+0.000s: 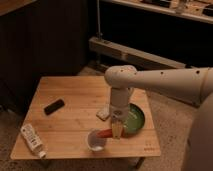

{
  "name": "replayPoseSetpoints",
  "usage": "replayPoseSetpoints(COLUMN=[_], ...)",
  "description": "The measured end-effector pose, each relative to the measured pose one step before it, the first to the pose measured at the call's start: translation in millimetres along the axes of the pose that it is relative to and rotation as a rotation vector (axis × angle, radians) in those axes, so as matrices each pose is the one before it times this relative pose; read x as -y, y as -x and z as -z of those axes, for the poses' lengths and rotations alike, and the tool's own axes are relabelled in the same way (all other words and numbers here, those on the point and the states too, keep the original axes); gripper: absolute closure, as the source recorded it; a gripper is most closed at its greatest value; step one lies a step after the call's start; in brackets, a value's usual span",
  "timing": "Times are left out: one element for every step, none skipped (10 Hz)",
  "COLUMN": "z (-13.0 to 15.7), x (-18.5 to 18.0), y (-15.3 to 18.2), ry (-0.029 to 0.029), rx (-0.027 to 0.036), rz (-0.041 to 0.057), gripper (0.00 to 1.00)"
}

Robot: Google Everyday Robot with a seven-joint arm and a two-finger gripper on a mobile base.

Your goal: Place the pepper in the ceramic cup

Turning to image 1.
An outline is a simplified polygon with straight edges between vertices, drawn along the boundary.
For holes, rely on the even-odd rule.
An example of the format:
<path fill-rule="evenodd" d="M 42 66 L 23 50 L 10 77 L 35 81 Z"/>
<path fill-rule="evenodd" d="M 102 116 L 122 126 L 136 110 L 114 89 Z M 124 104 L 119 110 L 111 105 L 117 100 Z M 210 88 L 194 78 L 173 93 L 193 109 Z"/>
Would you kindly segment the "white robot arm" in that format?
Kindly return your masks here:
<path fill-rule="evenodd" d="M 112 66 L 104 78 L 111 87 L 113 123 L 124 123 L 134 88 L 197 105 L 181 171 L 213 171 L 213 67 L 138 71 L 131 65 Z"/>

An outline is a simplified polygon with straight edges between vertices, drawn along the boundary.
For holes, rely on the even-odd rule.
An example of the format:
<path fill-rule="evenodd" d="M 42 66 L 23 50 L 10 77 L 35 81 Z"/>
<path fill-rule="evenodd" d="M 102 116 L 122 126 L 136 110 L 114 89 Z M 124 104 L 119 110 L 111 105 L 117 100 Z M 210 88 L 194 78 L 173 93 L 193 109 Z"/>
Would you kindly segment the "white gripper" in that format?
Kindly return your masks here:
<path fill-rule="evenodd" d="M 129 112 L 130 98 L 133 94 L 133 88 L 112 88 L 110 91 L 109 112 L 112 124 L 112 133 L 115 139 L 122 135 L 123 125 Z"/>

